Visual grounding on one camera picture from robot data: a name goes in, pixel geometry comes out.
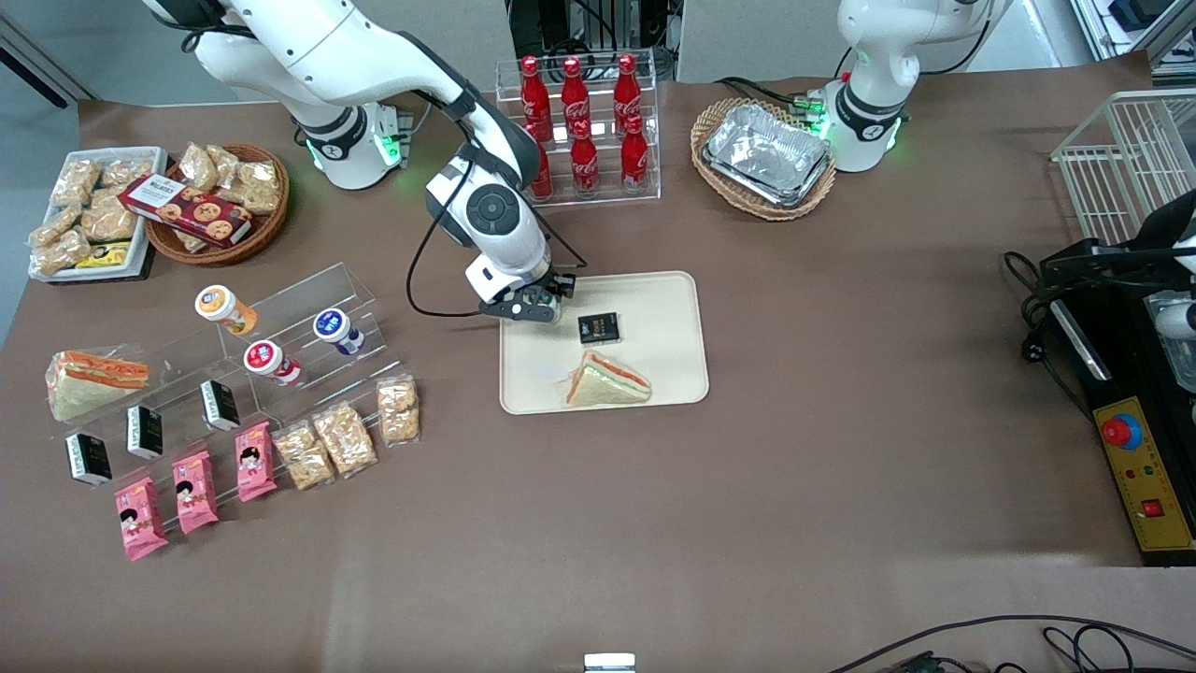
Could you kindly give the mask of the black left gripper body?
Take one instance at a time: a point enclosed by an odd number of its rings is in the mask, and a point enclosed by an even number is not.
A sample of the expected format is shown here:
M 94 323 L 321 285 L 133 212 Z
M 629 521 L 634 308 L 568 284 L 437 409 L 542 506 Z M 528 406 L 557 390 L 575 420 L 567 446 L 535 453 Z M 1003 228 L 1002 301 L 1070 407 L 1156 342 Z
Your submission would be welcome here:
M 1192 285 L 1192 212 L 1195 192 L 1184 192 L 1155 208 L 1133 238 L 1135 265 L 1146 277 L 1166 285 Z

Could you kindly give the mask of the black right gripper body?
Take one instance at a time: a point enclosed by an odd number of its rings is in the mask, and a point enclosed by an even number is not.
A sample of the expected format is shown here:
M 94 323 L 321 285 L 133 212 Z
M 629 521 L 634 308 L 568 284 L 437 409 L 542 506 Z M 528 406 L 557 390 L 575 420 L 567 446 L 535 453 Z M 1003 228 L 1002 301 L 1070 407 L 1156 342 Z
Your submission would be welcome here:
M 565 273 L 559 273 L 556 269 L 550 268 L 539 280 L 513 290 L 512 298 L 517 302 L 560 301 L 560 299 L 565 298 Z

